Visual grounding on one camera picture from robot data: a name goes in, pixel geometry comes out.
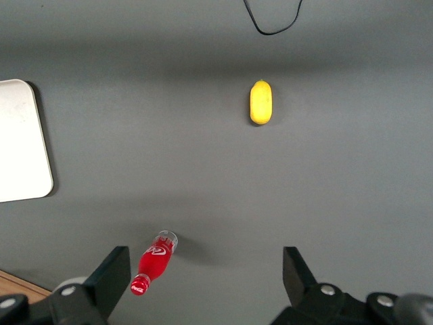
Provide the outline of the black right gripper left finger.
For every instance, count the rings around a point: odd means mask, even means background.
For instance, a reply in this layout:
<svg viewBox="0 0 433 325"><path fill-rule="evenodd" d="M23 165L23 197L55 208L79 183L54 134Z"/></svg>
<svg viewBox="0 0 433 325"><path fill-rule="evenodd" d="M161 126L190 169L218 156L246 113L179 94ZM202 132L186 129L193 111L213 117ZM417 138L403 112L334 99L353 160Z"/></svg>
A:
<svg viewBox="0 0 433 325"><path fill-rule="evenodd" d="M59 287L49 297L54 324L107 324L131 279L130 252L117 246L81 283Z"/></svg>

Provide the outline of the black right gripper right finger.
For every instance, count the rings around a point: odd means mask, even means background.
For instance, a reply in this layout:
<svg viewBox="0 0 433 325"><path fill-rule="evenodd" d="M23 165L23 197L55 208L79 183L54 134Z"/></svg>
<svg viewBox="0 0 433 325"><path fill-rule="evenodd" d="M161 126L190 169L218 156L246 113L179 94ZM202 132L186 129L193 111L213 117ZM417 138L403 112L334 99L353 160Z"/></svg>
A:
<svg viewBox="0 0 433 325"><path fill-rule="evenodd" d="M283 285L290 306L273 324L372 324L365 303L337 286L316 281L294 246L283 249Z"/></svg>

